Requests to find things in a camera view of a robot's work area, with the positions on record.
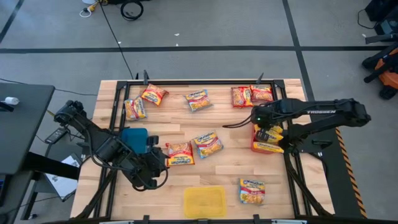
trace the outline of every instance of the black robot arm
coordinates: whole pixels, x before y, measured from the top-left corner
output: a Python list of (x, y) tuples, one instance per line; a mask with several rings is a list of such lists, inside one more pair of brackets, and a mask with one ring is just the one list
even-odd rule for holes
[(302, 115), (323, 115), (325, 118), (308, 124), (290, 124), (283, 133), (284, 138), (278, 142), (285, 151), (284, 158), (287, 173), (294, 179), (303, 194), (308, 198), (312, 207), (319, 216), (330, 217), (321, 204), (312, 195), (305, 183), (300, 179), (290, 161), (289, 154), (294, 152), (297, 144), (301, 143), (308, 135), (318, 133), (338, 126), (361, 127), (371, 120), (366, 113), (364, 105), (354, 99), (333, 101), (309, 101), (298, 99), (283, 99), (263, 105), (255, 106), (248, 118), (238, 124), (225, 125), (224, 128), (238, 128), (250, 122), (257, 124), (264, 133), (273, 126), (280, 125), (284, 121), (298, 118)]
[(121, 170), (136, 190), (152, 190), (161, 187), (154, 177), (167, 170), (161, 148), (154, 147), (159, 138), (152, 136), (147, 140), (147, 152), (136, 154), (121, 138), (107, 129), (101, 129), (87, 119), (83, 105), (69, 100), (54, 116), (54, 120), (66, 126), (73, 126), (85, 137), (93, 162), (111, 170)]
[(252, 109), (251, 122), (258, 124), (260, 128), (269, 129), (306, 114), (323, 115), (325, 118), (304, 125), (291, 124), (286, 137), (280, 142), (281, 147), (301, 141), (309, 134), (338, 126), (361, 127), (371, 120), (364, 105), (354, 99), (304, 102), (288, 98), (255, 106)]

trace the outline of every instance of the power cord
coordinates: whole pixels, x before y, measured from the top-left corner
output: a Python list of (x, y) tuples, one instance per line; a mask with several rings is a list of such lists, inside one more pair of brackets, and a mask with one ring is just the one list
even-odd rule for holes
[[(140, 13), (137, 16), (133, 16), (132, 12), (124, 12), (124, 7), (126, 7), (129, 3), (137, 4), (140, 7)], [(144, 6), (139, 0), (127, 0), (122, 3), (122, 6), (120, 7), (120, 13), (122, 14), (123, 19), (127, 21), (135, 21), (142, 16), (142, 13), (144, 13)]]
[(84, 138), (82, 138), (81, 136), (78, 136), (78, 135), (76, 135), (76, 134), (72, 134), (72, 132), (70, 131), (70, 129), (69, 129), (68, 127), (65, 126), (65, 129), (67, 130), (67, 133), (68, 133), (68, 135), (69, 135), (69, 141), (70, 141), (70, 142), (73, 141), (74, 138), (79, 138), (79, 139), (84, 140)]
[[(72, 192), (71, 194), (67, 195), (67, 196), (66, 196), (66, 198), (67, 198), (66, 200), (68, 200), (68, 199), (70, 198), (70, 196), (72, 196), (72, 195), (74, 195), (74, 194), (75, 194), (75, 192)], [(44, 200), (49, 200), (49, 199), (53, 199), (53, 198), (62, 198), (62, 197), (61, 197), (61, 196), (49, 197), (49, 198), (37, 200), (37, 201), (35, 201), (34, 203), (36, 203), (36, 202), (42, 202), (42, 201), (44, 201)], [(2, 215), (6, 215), (6, 214), (8, 214), (8, 213), (10, 213), (10, 212), (13, 212), (13, 211), (15, 211), (15, 210), (17, 210), (17, 209), (20, 209), (20, 208), (23, 207), (23, 206), (26, 206), (26, 205), (28, 205), (28, 204), (29, 204), (29, 203), (26, 203), (26, 204), (21, 205), (21, 206), (19, 206), (19, 207), (13, 208), (13, 209), (11, 209), (11, 210), (8, 211), (8, 212), (3, 213)]]
[(253, 116), (251, 113), (248, 118), (244, 119), (243, 121), (237, 123), (237, 124), (227, 124), (227, 125), (222, 125), (223, 128), (240, 128), (243, 127), (251, 122), (250, 118)]
[(42, 141), (42, 143), (46, 144), (45, 141), (43, 141), (43, 139), (41, 139), (40, 137), (38, 137), (37, 134), (36, 134), (36, 137), (37, 137), (40, 141)]
[[(5, 81), (5, 82), (28, 85), (28, 83), (17, 82), (17, 81), (12, 81), (12, 80), (6, 80), (5, 78), (0, 78), (0, 80)], [(74, 91), (61, 90), (61, 89), (57, 89), (57, 88), (55, 88), (55, 91), (62, 91), (62, 92), (65, 92), (65, 93), (73, 93), (73, 94), (82, 95), (82, 96), (98, 96), (97, 94), (77, 93), (77, 92), (74, 92)]]
[(102, 13), (104, 14), (106, 23), (108, 24), (108, 27), (109, 27), (109, 29), (110, 29), (111, 32), (112, 32), (113, 38), (114, 38), (114, 40), (116, 41), (116, 44), (117, 44), (118, 47), (119, 47), (119, 51), (120, 51), (120, 53), (121, 53), (121, 55), (122, 55), (122, 58), (123, 58), (123, 60), (124, 60), (124, 63), (125, 63), (126, 66), (127, 66), (127, 69), (129, 70), (131, 79), (133, 80), (134, 78), (133, 78), (133, 76), (132, 76), (132, 72), (131, 72), (130, 66), (129, 66), (129, 64), (128, 64), (127, 61), (126, 61), (126, 58), (124, 57), (123, 50), (122, 50), (122, 48), (120, 47), (119, 41), (118, 41), (118, 39), (116, 38), (116, 35), (115, 35), (114, 32), (113, 32), (113, 29), (112, 29), (112, 27), (111, 27), (111, 24), (110, 24), (109, 21), (108, 21), (108, 18), (106, 17), (104, 8), (102, 7), (102, 1), (99, 2), (99, 6), (101, 7)]
[(90, 17), (90, 16), (92, 15), (92, 12), (94, 12), (95, 7), (97, 6), (97, 4), (98, 4), (98, 1), (95, 2), (95, 3), (92, 4), (92, 5), (90, 5), (90, 6), (86, 7), (86, 8), (84, 8), (83, 10), (81, 10), (81, 12), (79, 13), (80, 17), (82, 17), (82, 18), (88, 18), (88, 17)]
[(361, 23), (359, 23), (359, 13), (361, 13), (362, 11), (365, 11), (365, 9), (359, 10), (359, 12), (358, 12), (358, 20), (357, 20), (358, 25), (360, 25), (361, 27), (366, 28), (366, 29), (374, 29), (377, 25), (379, 25), (379, 22), (377, 22), (373, 27), (367, 27), (367, 26), (364, 26)]

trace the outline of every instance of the black cable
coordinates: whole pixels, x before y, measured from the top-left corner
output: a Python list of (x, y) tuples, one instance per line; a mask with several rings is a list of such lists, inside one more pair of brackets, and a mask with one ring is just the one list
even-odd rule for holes
[(227, 125), (222, 125), (223, 128), (239, 128), (241, 126), (247, 125), (248, 123), (246, 122), (248, 119), (250, 119), (253, 116), (253, 114), (251, 113), (246, 119), (244, 119), (243, 121), (236, 123), (236, 124), (227, 124)]
[[(129, 3), (137, 4), (140, 7), (141, 11), (137, 16), (132, 16), (129, 12), (126, 12), (127, 15), (124, 13), (124, 7), (126, 7), (127, 4), (129, 4)], [(123, 19), (125, 19), (127, 21), (135, 21), (138, 18), (140, 18), (142, 16), (142, 14), (144, 13), (144, 6), (141, 4), (141, 2), (139, 0), (127, 0), (120, 7), (120, 13), (122, 14)]]
[(36, 134), (36, 137), (37, 137), (40, 141), (42, 141), (42, 143), (47, 144), (45, 141), (43, 141), (43, 139), (41, 139), (40, 137), (38, 137), (37, 134)]
[(102, 13), (104, 14), (106, 23), (108, 24), (108, 27), (109, 27), (109, 29), (110, 29), (111, 32), (112, 32), (113, 38), (114, 38), (114, 40), (116, 41), (116, 44), (117, 44), (118, 47), (119, 47), (119, 50), (120, 50), (120, 53), (122, 54), (122, 58), (123, 58), (123, 60), (124, 60), (124, 63), (126, 64), (127, 69), (129, 70), (131, 79), (133, 80), (134, 78), (133, 78), (133, 76), (132, 76), (132, 72), (131, 72), (130, 66), (129, 66), (129, 64), (128, 64), (127, 61), (126, 61), (126, 58), (124, 57), (123, 50), (122, 50), (122, 48), (120, 47), (119, 41), (118, 41), (118, 39), (116, 38), (116, 35), (114, 34), (114, 32), (113, 32), (113, 30), (112, 30), (112, 27), (111, 27), (111, 24), (110, 24), (109, 21), (108, 21), (108, 18), (106, 17), (106, 14), (105, 14), (104, 8), (102, 7), (102, 3), (101, 3), (101, 2), (99, 2), (99, 6), (101, 7)]
[(157, 187), (151, 187), (151, 186), (149, 186), (149, 185), (147, 185), (147, 183), (145, 183), (142, 179), (141, 179), (141, 177), (139, 176), (139, 175), (137, 175), (137, 177), (138, 177), (138, 179), (139, 180), (141, 180), (141, 182), (142, 182), (142, 184), (144, 184), (144, 188), (143, 189), (138, 189), (138, 188), (134, 188), (134, 190), (138, 190), (138, 191), (140, 191), (140, 192), (142, 192), (142, 191), (144, 191), (144, 190), (147, 190), (147, 189), (149, 189), (149, 190), (156, 190), (156, 189), (158, 189), (158, 188), (160, 188), (161, 186), (163, 186), (165, 183), (166, 183), (166, 181), (167, 181), (167, 179), (169, 178), (169, 170), (168, 170), (168, 168), (166, 167), (166, 165), (163, 163), (163, 162), (161, 162), (157, 157), (156, 157), (156, 155), (154, 154), (154, 152), (150, 152), (154, 157), (155, 157), (155, 159), (160, 163), (160, 164), (162, 164), (163, 165), (163, 167), (164, 167), (164, 169), (165, 169), (165, 171), (166, 171), (166, 176), (164, 177), (164, 180), (163, 180), (163, 182), (160, 184), (160, 185), (158, 185)]
[(362, 9), (362, 10), (359, 10), (359, 12), (358, 12), (358, 20), (357, 20), (358, 25), (360, 25), (361, 27), (366, 28), (366, 29), (374, 29), (377, 25), (379, 25), (379, 22), (375, 23), (375, 25), (374, 25), (373, 27), (364, 26), (364, 25), (362, 25), (362, 24), (359, 22), (359, 13), (361, 13), (361, 12), (364, 11), (364, 10), (365, 10), (365, 9)]
[[(28, 85), (28, 83), (17, 82), (17, 81), (12, 81), (12, 80), (6, 80), (6, 79), (4, 79), (4, 78), (0, 78), (0, 80), (5, 81), (5, 82), (11, 82), (11, 83), (18, 83), (18, 84)], [(77, 93), (77, 92), (74, 92), (74, 91), (60, 90), (60, 89), (57, 89), (57, 88), (55, 88), (55, 91), (62, 91), (62, 92), (65, 92), (65, 93), (73, 93), (73, 94), (82, 95), (82, 96), (98, 96), (97, 94)]]
[[(70, 196), (72, 196), (73, 194), (75, 194), (75, 192), (73, 192), (73, 193), (71, 193), (71, 194), (69, 194), (69, 195), (67, 195), (67, 196), (65, 196), (65, 197), (66, 197), (67, 200), (68, 200), (68, 199), (70, 198)], [(53, 198), (62, 198), (62, 197), (61, 197), (61, 196), (49, 197), (49, 198), (45, 198), (45, 199), (41, 199), (41, 200), (34, 201), (34, 203), (36, 203), (36, 202), (42, 202), (42, 201), (44, 201), (44, 200), (53, 199)], [(26, 205), (28, 205), (28, 204), (30, 204), (30, 203), (26, 203), (26, 204), (21, 205), (21, 206), (19, 206), (19, 207), (13, 208), (13, 209), (11, 209), (11, 210), (8, 211), (8, 212), (3, 213), (2, 215), (5, 215), (5, 214), (8, 214), (8, 213), (10, 213), (10, 212), (12, 212), (12, 211), (14, 211), (14, 210), (20, 209), (21, 207), (26, 206)]]
[(67, 126), (65, 126), (65, 129), (67, 130), (67, 133), (69, 135), (69, 141), (70, 142), (73, 141), (74, 138), (80, 138), (80, 139), (84, 140), (84, 138), (82, 138), (81, 136), (77, 136), (76, 134), (72, 134), (72, 132), (70, 131), (70, 129)]

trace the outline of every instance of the noodle package label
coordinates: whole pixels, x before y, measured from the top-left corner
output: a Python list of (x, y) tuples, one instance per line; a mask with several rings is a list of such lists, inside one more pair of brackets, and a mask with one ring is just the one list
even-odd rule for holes
[(191, 111), (195, 112), (213, 106), (210, 103), (207, 90), (200, 90), (185, 96)]
[(129, 121), (136, 121), (138, 119), (146, 118), (144, 104), (142, 99), (138, 96), (136, 99), (127, 99), (124, 101), (126, 109), (126, 119)]
[(224, 148), (215, 131), (194, 138), (193, 141), (197, 145), (199, 156), (202, 159)]
[(167, 166), (195, 164), (190, 141), (179, 144), (166, 143), (166, 147), (170, 157), (167, 159)]
[(249, 87), (232, 87), (232, 105), (235, 108), (251, 107), (251, 90)]
[(259, 86), (259, 85), (250, 85), (250, 90), (251, 90), (251, 100), (253, 102), (257, 102), (257, 101), (271, 102), (271, 101), (274, 101), (274, 99), (272, 97), (271, 89), (268, 88), (268, 87)]
[(239, 198), (241, 203), (261, 205), (266, 195), (264, 182), (256, 180), (239, 180)]
[(166, 94), (169, 94), (166, 90), (149, 84), (146, 90), (142, 93), (141, 98), (159, 106)]

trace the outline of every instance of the ramen noodle packet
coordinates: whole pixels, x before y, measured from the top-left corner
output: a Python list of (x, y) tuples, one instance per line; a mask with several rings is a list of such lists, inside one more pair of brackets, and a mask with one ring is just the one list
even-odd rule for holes
[(191, 111), (195, 112), (213, 106), (210, 103), (207, 90), (200, 90), (184, 96), (187, 99)]
[(249, 87), (232, 87), (232, 105), (237, 108), (253, 106)]
[(266, 151), (266, 152), (284, 153), (284, 150), (281, 147), (265, 142), (253, 142), (252, 150), (257, 152)]
[(141, 97), (142, 99), (159, 106), (160, 102), (162, 102), (162, 99), (166, 94), (169, 94), (166, 90), (157, 87), (155, 85), (149, 84), (148, 87), (142, 93)]
[(136, 99), (127, 99), (124, 101), (124, 107), (126, 109), (126, 119), (130, 121), (136, 121), (138, 119), (146, 118), (147, 114), (144, 109), (144, 102), (141, 97)]
[[(258, 125), (258, 124), (255, 124), (255, 125), (254, 125), (254, 131), (255, 131), (255, 132), (258, 132), (258, 131), (260, 131), (260, 130), (261, 130), (261, 128), (259, 127), (259, 125)], [(283, 131), (283, 129), (282, 129), (281, 127), (277, 126), (277, 125), (271, 127), (269, 130), (270, 130), (270, 131), (274, 131), (274, 132), (276, 132), (276, 133), (278, 133), (278, 134), (281, 134), (282, 131)]]
[(250, 85), (250, 90), (251, 90), (251, 100), (253, 102), (274, 101), (271, 89), (268, 87), (259, 86), (259, 85)]
[(261, 205), (266, 195), (266, 186), (256, 180), (239, 180), (239, 198), (241, 203)]
[(167, 159), (167, 166), (195, 164), (191, 142), (179, 144), (166, 143), (167, 152), (170, 159)]
[(260, 129), (256, 132), (256, 139), (261, 142), (277, 144), (284, 137), (275, 131), (265, 129)]
[(194, 138), (193, 141), (197, 145), (199, 156), (202, 159), (224, 148), (215, 131)]

